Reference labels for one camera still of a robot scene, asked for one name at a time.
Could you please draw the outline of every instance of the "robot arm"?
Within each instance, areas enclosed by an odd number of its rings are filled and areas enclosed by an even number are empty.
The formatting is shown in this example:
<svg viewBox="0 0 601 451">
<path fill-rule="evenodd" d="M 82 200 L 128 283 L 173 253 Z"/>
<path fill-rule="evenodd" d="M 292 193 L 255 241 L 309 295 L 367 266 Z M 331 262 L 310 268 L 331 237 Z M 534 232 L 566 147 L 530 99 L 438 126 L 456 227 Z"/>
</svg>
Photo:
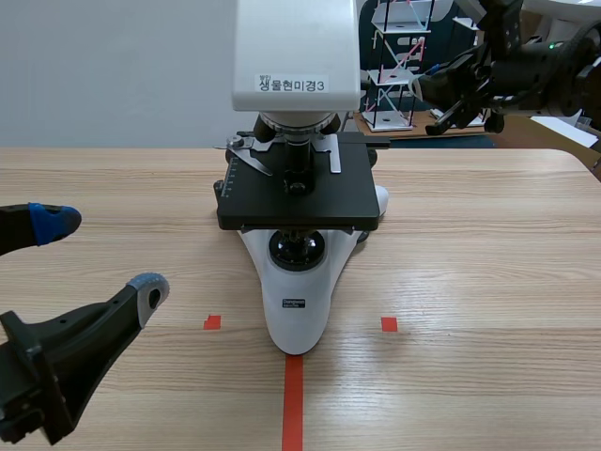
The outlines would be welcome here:
<svg viewBox="0 0 601 451">
<path fill-rule="evenodd" d="M 69 207 L 0 207 L 0 256 L 62 240 L 81 221 Z M 142 274 L 105 303 L 42 323 L 0 315 L 8 337 L 0 343 L 0 439 L 17 443 L 38 428 L 50 444 L 69 435 L 104 375 L 168 293 L 161 275 Z"/>
<path fill-rule="evenodd" d="M 485 31 L 485 42 L 419 79 L 425 101 L 446 111 L 428 134 L 467 127 L 490 109 L 488 132 L 502 132 L 504 115 L 570 117 L 585 109 L 601 120 L 601 22 L 567 42 L 521 43 L 522 0 L 458 0 Z"/>
</svg>

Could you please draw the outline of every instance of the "white wall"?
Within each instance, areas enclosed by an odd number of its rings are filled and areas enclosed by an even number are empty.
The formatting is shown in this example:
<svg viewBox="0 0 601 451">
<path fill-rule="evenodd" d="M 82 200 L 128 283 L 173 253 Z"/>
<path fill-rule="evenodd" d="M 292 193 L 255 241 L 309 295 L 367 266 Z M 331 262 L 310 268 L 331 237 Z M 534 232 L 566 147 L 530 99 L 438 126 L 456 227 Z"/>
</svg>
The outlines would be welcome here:
<svg viewBox="0 0 601 451">
<path fill-rule="evenodd" d="M 230 106 L 234 5 L 0 0 L 0 146 L 197 148 L 251 129 Z"/>
</svg>

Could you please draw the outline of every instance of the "microscope stage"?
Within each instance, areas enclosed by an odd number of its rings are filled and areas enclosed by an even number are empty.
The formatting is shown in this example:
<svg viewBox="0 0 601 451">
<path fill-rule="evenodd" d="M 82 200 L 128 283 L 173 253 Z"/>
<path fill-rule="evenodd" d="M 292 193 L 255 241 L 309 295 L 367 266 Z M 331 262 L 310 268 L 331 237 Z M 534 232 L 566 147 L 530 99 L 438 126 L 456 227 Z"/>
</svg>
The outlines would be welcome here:
<svg viewBox="0 0 601 451">
<path fill-rule="evenodd" d="M 285 193 L 285 145 L 253 156 L 268 177 L 233 157 L 217 216 L 223 230 L 378 228 L 379 206 L 365 144 L 340 144 L 341 174 L 330 172 L 330 154 L 314 152 L 316 187 L 309 195 Z"/>
</svg>

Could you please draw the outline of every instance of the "microscope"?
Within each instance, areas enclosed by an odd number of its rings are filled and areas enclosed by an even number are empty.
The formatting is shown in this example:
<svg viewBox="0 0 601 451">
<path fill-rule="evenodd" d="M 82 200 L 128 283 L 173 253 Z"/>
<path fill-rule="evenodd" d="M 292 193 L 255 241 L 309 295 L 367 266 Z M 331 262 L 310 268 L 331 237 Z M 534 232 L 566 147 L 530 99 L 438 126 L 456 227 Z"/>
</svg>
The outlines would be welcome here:
<svg viewBox="0 0 601 451">
<path fill-rule="evenodd" d="M 251 254 L 288 354 L 322 336 L 336 282 L 388 204 L 363 138 L 337 134 L 336 112 L 361 98 L 357 29 L 354 0 L 238 1 L 233 106 L 260 113 L 227 141 L 217 216 Z"/>
<path fill-rule="evenodd" d="M 567 42 L 522 44 L 522 0 L 456 1 L 485 42 L 413 80 L 445 112 L 429 134 L 465 128 L 482 109 L 491 112 L 489 132 L 502 131 L 504 115 L 569 117 L 582 108 L 601 123 L 601 22 Z M 270 336 L 290 354 L 322 336 L 342 270 L 388 206 L 372 176 L 388 141 L 338 132 L 338 113 L 360 103 L 357 29 L 355 0 L 237 0 L 233 106 L 258 117 L 252 132 L 227 139 L 217 217 L 246 245 Z M 54 444 L 71 433 L 167 291 L 147 275 L 107 303 L 46 323 L 3 315 L 0 438 L 16 443 L 43 428 Z"/>
</svg>

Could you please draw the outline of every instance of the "blue gripper tip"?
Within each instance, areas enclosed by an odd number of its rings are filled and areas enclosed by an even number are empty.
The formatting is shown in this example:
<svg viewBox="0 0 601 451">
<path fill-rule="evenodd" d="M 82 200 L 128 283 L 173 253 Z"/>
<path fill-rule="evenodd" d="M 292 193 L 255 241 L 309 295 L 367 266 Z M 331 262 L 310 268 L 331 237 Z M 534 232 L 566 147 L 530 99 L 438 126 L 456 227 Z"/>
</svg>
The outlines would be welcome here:
<svg viewBox="0 0 601 451">
<path fill-rule="evenodd" d="M 38 246 L 62 240 L 82 223 L 82 215 L 73 207 L 29 204 L 29 215 Z"/>
</svg>

